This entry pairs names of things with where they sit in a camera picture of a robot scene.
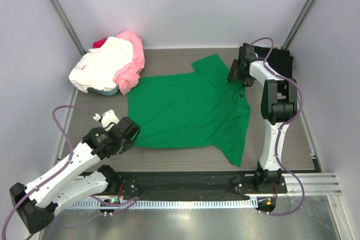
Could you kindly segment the green t-shirt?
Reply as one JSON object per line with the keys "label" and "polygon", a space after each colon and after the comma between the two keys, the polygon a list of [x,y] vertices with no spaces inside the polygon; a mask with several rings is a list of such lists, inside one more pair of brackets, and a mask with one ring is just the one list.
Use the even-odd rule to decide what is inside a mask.
{"label": "green t-shirt", "polygon": [[191,66],[191,73],[141,78],[128,93],[128,116],[141,129],[136,146],[214,146],[240,166],[251,113],[245,88],[228,81],[230,70],[218,54]]}

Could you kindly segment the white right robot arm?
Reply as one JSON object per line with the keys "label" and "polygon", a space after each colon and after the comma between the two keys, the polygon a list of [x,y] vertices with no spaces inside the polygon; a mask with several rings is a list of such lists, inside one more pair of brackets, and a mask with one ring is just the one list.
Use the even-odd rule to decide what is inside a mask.
{"label": "white right robot arm", "polygon": [[274,71],[264,57],[255,53],[255,47],[242,46],[238,59],[234,60],[228,81],[239,81],[251,87],[258,81],[263,88],[260,113],[265,122],[265,138],[262,155],[254,176],[234,176],[231,183],[237,194],[286,192],[281,162],[285,135],[290,121],[298,113],[296,81]]}

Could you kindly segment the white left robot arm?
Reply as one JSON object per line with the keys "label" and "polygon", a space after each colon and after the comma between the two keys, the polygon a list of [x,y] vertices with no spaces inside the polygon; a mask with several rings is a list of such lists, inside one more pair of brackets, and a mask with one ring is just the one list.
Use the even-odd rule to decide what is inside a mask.
{"label": "white left robot arm", "polygon": [[35,180],[10,188],[10,214],[18,214],[30,234],[40,232],[61,211],[88,196],[119,191],[122,180],[109,165],[82,180],[76,178],[103,159],[130,150],[140,127],[129,117],[119,119],[113,110],[93,118],[101,125],[92,128],[65,158]]}

